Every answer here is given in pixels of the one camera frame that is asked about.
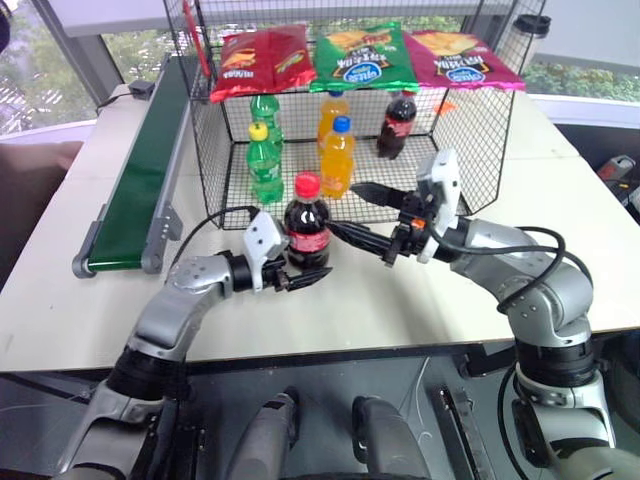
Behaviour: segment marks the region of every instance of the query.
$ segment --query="red chip bag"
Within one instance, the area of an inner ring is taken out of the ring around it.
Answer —
[[[307,85],[316,78],[304,25],[287,25],[269,30],[269,52],[273,65],[274,92]]]
[[[273,88],[267,31],[246,32],[224,37],[218,81],[211,101],[265,93]]]
[[[305,31],[304,25],[287,25],[225,37],[211,101],[307,85],[316,71]]]
[[[421,87],[525,89],[520,77],[473,35],[425,30],[405,33],[404,41]]]

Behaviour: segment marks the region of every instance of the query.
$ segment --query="bag of chips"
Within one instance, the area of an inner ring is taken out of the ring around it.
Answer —
[[[489,47],[466,33],[405,33],[413,71],[422,87],[524,90],[525,84]]]
[[[320,37],[314,63],[318,78],[311,82],[312,92],[419,89],[396,22]]]
[[[304,25],[286,25],[225,37],[211,101],[307,85],[316,74],[305,31]]]

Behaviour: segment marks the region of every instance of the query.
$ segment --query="white table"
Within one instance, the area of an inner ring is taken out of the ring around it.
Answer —
[[[52,199],[0,295],[0,370],[108,367],[164,275],[71,273],[89,223],[107,201],[146,104],[118,99]],[[174,205],[189,231],[204,216],[193,141],[185,142]],[[518,94],[499,200],[482,218],[561,232],[595,281],[594,331],[640,326],[640,228],[586,162]],[[375,230],[390,233],[391,224]],[[241,232],[203,230],[187,253],[238,251]],[[178,244],[171,243],[170,259]],[[432,262],[400,258],[393,269],[338,240],[334,271],[313,288],[237,294],[205,318],[190,360],[477,342],[511,337],[486,292]]]

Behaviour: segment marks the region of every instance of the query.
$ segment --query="glass window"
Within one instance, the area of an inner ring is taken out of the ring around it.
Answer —
[[[534,62],[524,73],[527,92],[640,102],[640,77],[596,68]]]
[[[29,0],[9,2],[0,55],[0,134],[95,118],[95,104]]]
[[[102,38],[127,83],[137,79],[155,81],[165,54],[175,51],[168,30],[110,33]]]

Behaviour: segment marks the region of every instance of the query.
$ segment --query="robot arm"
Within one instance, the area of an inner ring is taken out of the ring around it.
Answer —
[[[636,478],[639,460],[614,449],[602,375],[591,351],[590,279],[560,263],[544,281],[514,297],[549,267],[553,257],[545,252],[555,249],[537,246],[522,229],[458,218],[454,151],[441,151],[426,161],[417,180],[418,188],[411,192],[375,183],[352,186],[364,200],[399,210],[399,224],[390,238],[350,222],[332,222],[329,228],[388,266],[398,255],[416,255],[421,263],[432,258],[448,262],[452,271],[501,302],[516,342],[520,398],[513,404],[514,419],[521,450],[531,464],[551,468],[565,479],[602,478],[607,472],[620,475],[615,478]],[[513,251],[515,246],[532,248]],[[488,248],[512,251],[497,255]]]
[[[331,270],[289,277],[281,256],[287,244],[278,222],[260,212],[244,233],[244,254],[194,257],[171,270],[94,393],[58,464],[57,478],[130,478],[148,468],[168,386],[175,382],[204,315],[234,292],[260,292],[265,286],[296,290]]]

